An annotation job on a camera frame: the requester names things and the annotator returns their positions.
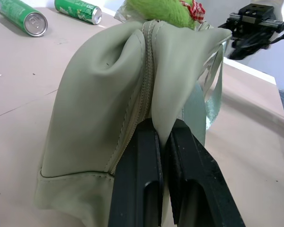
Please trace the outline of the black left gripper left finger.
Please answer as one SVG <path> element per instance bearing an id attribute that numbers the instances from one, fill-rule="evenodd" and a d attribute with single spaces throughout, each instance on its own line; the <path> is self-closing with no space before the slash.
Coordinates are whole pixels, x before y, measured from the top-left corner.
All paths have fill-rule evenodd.
<path id="1" fill-rule="evenodd" d="M 115 170 L 108 227 L 160 227 L 163 173 L 152 120 L 137 125 Z"/>

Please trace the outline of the green soda can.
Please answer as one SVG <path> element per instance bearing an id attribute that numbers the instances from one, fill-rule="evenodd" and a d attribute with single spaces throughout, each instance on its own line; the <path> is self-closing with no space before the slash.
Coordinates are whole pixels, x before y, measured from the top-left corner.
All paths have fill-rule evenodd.
<path id="1" fill-rule="evenodd" d="M 97 25 L 102 19 L 102 10 L 82 0 L 54 0 L 55 9 L 67 16 Z"/>
<path id="2" fill-rule="evenodd" d="M 48 28 L 45 16 L 21 0 L 0 0 L 0 14 L 32 37 L 41 37 Z"/>

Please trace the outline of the green plush keychain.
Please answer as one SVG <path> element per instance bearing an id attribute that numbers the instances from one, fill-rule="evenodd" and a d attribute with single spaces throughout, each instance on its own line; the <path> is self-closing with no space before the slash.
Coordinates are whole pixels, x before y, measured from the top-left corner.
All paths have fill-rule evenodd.
<path id="1" fill-rule="evenodd" d="M 125 5 L 144 20 L 165 21 L 193 30 L 205 17 L 205 9 L 196 0 L 125 0 Z"/>

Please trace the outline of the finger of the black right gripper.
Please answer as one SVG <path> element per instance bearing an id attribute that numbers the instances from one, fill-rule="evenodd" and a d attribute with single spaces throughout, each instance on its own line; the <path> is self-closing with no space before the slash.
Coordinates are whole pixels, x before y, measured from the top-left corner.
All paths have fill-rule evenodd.
<path id="1" fill-rule="evenodd" d="M 228 29 L 230 30 L 232 33 L 234 33 L 235 30 L 235 21 L 234 20 L 230 20 L 227 19 L 227 21 L 225 23 L 223 23 L 222 25 L 218 26 L 219 28 L 223 28 L 223 29 Z"/>
<path id="2" fill-rule="evenodd" d="M 253 34 L 241 39 L 234 39 L 231 44 L 233 50 L 228 56 L 229 59 L 243 60 L 260 49 L 267 49 L 270 45 L 270 37 L 270 34 Z"/>

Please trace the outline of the pale green zip pouch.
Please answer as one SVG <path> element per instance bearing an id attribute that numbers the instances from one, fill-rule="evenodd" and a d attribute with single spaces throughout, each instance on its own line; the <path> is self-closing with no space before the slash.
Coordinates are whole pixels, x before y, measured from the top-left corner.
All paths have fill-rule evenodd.
<path id="1" fill-rule="evenodd" d="M 116 166 L 137 125 L 151 118 L 161 144 L 177 118 L 205 143 L 221 106 L 223 44 L 231 31 L 128 21 L 88 39 L 60 82 L 35 203 L 108 227 Z"/>

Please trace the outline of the clear plastic wrapper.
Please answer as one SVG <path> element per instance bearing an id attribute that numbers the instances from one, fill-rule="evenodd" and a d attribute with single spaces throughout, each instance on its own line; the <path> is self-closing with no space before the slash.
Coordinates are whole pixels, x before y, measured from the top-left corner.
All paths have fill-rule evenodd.
<path id="1" fill-rule="evenodd" d="M 115 19 L 120 22 L 128 22 L 128 21 L 140 21 L 143 22 L 144 17 L 135 10 L 132 6 L 128 5 L 127 2 L 124 2 L 120 8 L 116 11 L 114 16 Z"/>

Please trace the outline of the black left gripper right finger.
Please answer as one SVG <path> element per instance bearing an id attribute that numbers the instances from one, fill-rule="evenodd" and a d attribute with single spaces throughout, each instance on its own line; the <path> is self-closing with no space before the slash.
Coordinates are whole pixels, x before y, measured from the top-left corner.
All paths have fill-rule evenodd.
<path id="1" fill-rule="evenodd" d="M 166 150 L 177 227 L 246 227 L 218 163 L 184 121 L 176 120 Z"/>

